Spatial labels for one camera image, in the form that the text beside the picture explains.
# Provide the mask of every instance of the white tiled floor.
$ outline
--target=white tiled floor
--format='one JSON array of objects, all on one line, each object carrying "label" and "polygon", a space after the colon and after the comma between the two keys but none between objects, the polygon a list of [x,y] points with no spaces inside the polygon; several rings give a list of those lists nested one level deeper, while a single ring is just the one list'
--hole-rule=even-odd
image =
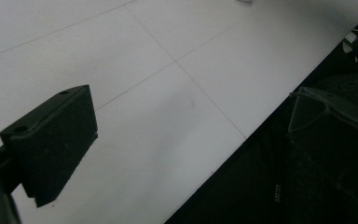
[{"label": "white tiled floor", "polygon": [[358,22],[358,1],[0,1],[0,131],[89,83],[99,135],[23,223],[161,223]]}]

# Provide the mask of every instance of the screw hole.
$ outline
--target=screw hole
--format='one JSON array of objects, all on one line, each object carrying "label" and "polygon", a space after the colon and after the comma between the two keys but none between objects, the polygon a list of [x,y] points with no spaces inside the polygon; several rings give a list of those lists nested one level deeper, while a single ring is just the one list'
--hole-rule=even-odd
[{"label": "screw hole", "polygon": [[28,130],[28,126],[20,126],[20,127],[17,127],[15,130],[14,130],[14,132],[15,133],[23,133],[23,132],[25,132],[25,131],[27,131]]}]

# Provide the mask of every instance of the white surface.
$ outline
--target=white surface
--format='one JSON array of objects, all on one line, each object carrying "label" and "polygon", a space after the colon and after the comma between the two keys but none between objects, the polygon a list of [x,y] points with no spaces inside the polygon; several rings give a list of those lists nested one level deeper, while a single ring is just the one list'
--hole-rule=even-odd
[{"label": "white surface", "polygon": [[358,23],[358,0],[127,2],[0,1],[0,131],[80,84],[99,108],[56,202],[14,192],[25,224],[164,222]]}]

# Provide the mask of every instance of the white tile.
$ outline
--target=white tile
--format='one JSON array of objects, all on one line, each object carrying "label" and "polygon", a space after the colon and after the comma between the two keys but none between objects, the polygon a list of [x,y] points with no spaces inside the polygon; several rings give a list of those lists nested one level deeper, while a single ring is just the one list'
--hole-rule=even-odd
[{"label": "white tile", "polygon": [[338,25],[292,0],[254,6],[252,17],[178,61],[245,136],[358,22]]},{"label": "white tile", "polygon": [[131,0],[0,1],[0,52]]},{"label": "white tile", "polygon": [[173,63],[97,111],[99,138],[56,202],[23,223],[163,223],[244,137]]},{"label": "white tile", "polygon": [[143,0],[127,8],[177,60],[232,26],[247,5],[235,0]]},{"label": "white tile", "polygon": [[120,7],[0,54],[0,131],[55,93],[90,84],[95,108],[172,58]]}]

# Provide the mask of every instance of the floor tile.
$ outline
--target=floor tile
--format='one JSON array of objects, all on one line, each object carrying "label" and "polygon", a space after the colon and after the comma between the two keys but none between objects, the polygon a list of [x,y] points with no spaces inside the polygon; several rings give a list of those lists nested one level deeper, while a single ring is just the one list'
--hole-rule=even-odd
[{"label": "floor tile", "polygon": [[0,131],[78,85],[90,84],[98,108],[171,62],[124,7],[2,53]]},{"label": "floor tile", "polygon": [[358,22],[283,2],[255,1],[253,17],[178,61],[245,136]]},{"label": "floor tile", "polygon": [[0,52],[131,0],[0,1]]},{"label": "floor tile", "polygon": [[244,137],[173,63],[96,112],[99,138],[53,204],[26,223],[163,223]]},{"label": "floor tile", "polygon": [[175,60],[224,32],[247,7],[234,0],[144,0],[127,5]]}]

